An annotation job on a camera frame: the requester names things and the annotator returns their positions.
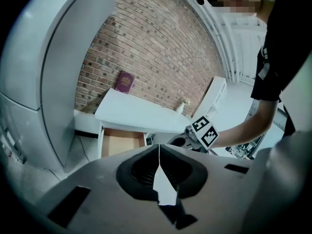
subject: open drawer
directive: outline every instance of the open drawer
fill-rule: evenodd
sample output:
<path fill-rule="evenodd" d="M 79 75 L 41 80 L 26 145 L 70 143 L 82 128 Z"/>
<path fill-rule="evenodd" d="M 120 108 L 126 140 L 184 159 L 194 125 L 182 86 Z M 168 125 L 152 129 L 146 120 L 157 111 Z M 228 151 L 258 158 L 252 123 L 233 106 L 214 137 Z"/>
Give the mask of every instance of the open drawer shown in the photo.
<path fill-rule="evenodd" d="M 120 154 L 145 145 L 144 133 L 102 127 L 98 139 L 98 157 Z"/>

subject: red passport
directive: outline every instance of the red passport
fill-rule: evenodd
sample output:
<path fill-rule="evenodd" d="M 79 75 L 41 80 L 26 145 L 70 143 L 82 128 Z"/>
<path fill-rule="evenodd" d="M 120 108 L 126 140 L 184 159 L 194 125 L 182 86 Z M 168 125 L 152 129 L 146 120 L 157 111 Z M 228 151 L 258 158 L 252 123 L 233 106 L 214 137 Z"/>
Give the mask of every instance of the red passport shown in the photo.
<path fill-rule="evenodd" d="M 115 86 L 115 90 L 122 93 L 129 93 L 135 77 L 125 71 L 121 71 Z"/>

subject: person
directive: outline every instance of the person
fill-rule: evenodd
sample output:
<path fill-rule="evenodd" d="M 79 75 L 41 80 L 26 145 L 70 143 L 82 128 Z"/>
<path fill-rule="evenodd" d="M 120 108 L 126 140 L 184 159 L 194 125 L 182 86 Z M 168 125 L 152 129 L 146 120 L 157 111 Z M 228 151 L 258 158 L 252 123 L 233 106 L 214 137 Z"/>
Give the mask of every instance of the person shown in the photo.
<path fill-rule="evenodd" d="M 267 24 L 264 46 L 257 57 L 251 97 L 259 107 L 247 121 L 219 132 L 212 148 L 248 143 L 269 130 L 279 95 L 303 65 L 311 51 L 311 29 L 305 18 L 311 13 L 309 0 L 217 0 L 230 12 L 255 13 Z M 288 116 L 284 136 L 295 131 Z"/>

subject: black t-shirt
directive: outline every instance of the black t-shirt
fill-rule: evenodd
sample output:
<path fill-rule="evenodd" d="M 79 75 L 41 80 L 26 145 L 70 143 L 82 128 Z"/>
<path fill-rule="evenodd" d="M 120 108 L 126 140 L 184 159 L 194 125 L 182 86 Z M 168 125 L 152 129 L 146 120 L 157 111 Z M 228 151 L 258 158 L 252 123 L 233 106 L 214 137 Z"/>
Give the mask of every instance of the black t-shirt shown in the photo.
<path fill-rule="evenodd" d="M 275 0 L 264 46 L 260 49 L 251 97 L 279 100 L 312 49 L 309 0 Z M 295 131 L 288 117 L 284 136 Z"/>

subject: brick wall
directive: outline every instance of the brick wall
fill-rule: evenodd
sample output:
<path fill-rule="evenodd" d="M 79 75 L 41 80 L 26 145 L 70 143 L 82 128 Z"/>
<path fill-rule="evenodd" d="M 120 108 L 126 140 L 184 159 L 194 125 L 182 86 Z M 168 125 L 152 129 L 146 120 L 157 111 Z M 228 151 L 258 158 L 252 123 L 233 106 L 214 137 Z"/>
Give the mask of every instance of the brick wall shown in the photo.
<path fill-rule="evenodd" d="M 136 78 L 130 94 L 192 115 L 212 78 L 223 76 L 216 48 L 185 0 L 116 0 L 83 62 L 75 107 L 95 113 L 120 70 Z"/>

